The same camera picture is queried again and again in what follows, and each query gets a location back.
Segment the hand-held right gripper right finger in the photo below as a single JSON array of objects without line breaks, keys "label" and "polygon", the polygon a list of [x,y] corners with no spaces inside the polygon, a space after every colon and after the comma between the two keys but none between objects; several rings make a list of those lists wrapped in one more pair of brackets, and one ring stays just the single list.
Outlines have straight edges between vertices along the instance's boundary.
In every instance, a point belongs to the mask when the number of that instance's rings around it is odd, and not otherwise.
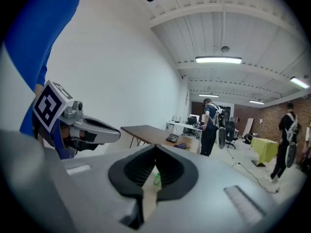
[{"label": "hand-held right gripper right finger", "polygon": [[278,204],[264,188],[230,165],[169,147],[198,170],[181,199],[162,201],[148,218],[150,233],[275,233],[295,197]]}]

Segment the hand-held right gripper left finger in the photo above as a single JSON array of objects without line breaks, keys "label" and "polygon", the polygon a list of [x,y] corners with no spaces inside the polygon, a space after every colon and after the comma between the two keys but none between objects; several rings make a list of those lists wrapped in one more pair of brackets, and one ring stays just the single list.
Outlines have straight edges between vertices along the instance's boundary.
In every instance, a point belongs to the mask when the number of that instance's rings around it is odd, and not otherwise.
[{"label": "hand-held right gripper left finger", "polygon": [[143,190],[119,171],[122,159],[153,145],[108,155],[60,160],[44,149],[43,224],[57,233],[155,233],[152,217],[143,219]]}]

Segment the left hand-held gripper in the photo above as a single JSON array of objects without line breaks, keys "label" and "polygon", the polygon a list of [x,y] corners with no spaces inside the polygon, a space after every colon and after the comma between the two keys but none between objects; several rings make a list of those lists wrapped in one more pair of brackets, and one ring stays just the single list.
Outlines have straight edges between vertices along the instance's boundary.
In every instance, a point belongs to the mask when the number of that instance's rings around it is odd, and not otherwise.
[{"label": "left hand-held gripper", "polygon": [[[118,129],[93,117],[83,115],[83,104],[76,101],[62,85],[48,80],[33,105],[36,117],[35,137],[40,135],[55,148],[61,159],[73,158],[77,150],[64,142],[62,126],[71,126],[71,138],[90,144],[119,140]],[[75,123],[82,117],[82,124]]]}]

